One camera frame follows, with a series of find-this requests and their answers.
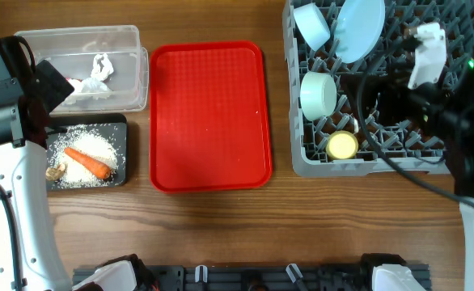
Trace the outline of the white tissue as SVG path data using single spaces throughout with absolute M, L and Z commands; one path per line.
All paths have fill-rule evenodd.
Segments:
M 86 93 L 106 93 L 112 90 L 105 81 L 114 73 L 114 67 L 106 53 L 96 54 L 93 59 L 91 76 L 85 79 L 67 78 L 74 88 L 71 96 L 64 101 L 65 105 L 71 105 L 79 100 L 87 99 Z

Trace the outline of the yellow plastic cup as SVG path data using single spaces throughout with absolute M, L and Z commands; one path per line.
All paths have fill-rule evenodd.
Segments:
M 332 159 L 350 159 L 358 152 L 358 140 L 350 132 L 334 132 L 329 136 L 326 152 Z

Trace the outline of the green bowl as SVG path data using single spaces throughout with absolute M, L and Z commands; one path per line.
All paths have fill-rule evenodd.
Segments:
M 308 72 L 303 77 L 300 89 L 300 104 L 303 115 L 315 121 L 334 113 L 337 88 L 332 75 Z

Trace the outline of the white rice grains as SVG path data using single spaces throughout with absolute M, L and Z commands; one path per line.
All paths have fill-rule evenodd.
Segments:
M 108 179 L 97 179 L 84 166 L 65 154 L 66 147 L 73 148 L 108 165 L 112 173 Z M 65 133 L 56 133 L 49 138 L 47 151 L 48 167 L 66 164 L 66 173 L 57 181 L 48 181 L 51 189 L 97 188 L 113 183 L 118 170 L 118 153 L 112 140 L 103 137 L 99 127 L 93 124 L 78 124 L 66 127 Z

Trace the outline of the large light blue plate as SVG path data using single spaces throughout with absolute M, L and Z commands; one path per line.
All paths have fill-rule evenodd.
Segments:
M 384 0 L 345 0 L 334 31 L 336 56 L 345 64 L 367 56 L 379 40 L 385 15 Z

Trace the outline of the brown walnut food scrap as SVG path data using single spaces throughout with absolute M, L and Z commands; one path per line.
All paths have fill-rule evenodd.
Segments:
M 57 181 L 66 173 L 66 164 L 61 163 L 56 167 L 48 167 L 45 177 L 48 181 Z

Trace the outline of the orange carrot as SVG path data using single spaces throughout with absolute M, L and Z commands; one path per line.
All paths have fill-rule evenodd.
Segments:
M 73 148 L 66 147 L 64 152 L 74 161 L 84 166 L 97 179 L 108 179 L 112 173 L 111 168 L 105 163 L 83 154 L 82 152 L 79 152 Z

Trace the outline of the small light blue bowl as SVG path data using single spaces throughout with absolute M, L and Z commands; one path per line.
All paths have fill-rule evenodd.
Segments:
M 313 2 L 295 8 L 294 20 L 303 39 L 313 51 L 318 51 L 329 41 L 329 26 Z

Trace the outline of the white plastic spoon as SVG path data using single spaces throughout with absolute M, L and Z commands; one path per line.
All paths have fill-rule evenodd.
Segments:
M 353 118 L 353 133 L 357 134 L 359 132 L 360 126 L 358 120 L 354 117 Z

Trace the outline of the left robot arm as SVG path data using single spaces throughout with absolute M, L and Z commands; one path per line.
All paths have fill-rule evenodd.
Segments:
M 156 290 L 136 255 L 73 284 L 57 250 L 46 189 L 50 112 L 72 92 L 21 36 L 0 38 L 0 290 Z

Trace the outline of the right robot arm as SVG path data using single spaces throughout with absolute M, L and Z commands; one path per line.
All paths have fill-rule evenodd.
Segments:
M 452 94 L 426 82 L 405 89 L 399 79 L 376 77 L 368 67 L 360 76 L 355 103 L 358 121 L 366 129 L 364 115 L 373 98 L 388 109 L 389 119 L 409 119 L 425 134 L 445 143 L 445 164 L 455 179 L 453 192 L 438 188 L 410 174 L 389 158 L 372 138 L 367 141 L 374 152 L 398 174 L 412 183 L 458 203 L 465 238 L 464 288 L 474 290 L 474 49 Z

